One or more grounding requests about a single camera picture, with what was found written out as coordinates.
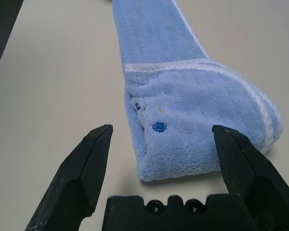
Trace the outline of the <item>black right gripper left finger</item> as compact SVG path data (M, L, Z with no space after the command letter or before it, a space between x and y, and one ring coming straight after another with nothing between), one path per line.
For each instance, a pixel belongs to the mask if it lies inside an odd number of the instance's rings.
M27 231L77 231L95 212L104 182L112 125L91 130L59 166Z

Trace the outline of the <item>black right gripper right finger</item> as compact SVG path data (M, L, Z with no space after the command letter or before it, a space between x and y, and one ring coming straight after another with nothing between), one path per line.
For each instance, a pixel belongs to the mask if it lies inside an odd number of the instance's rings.
M289 231L289 186L247 136L221 125L212 127L223 180L239 194L260 231Z

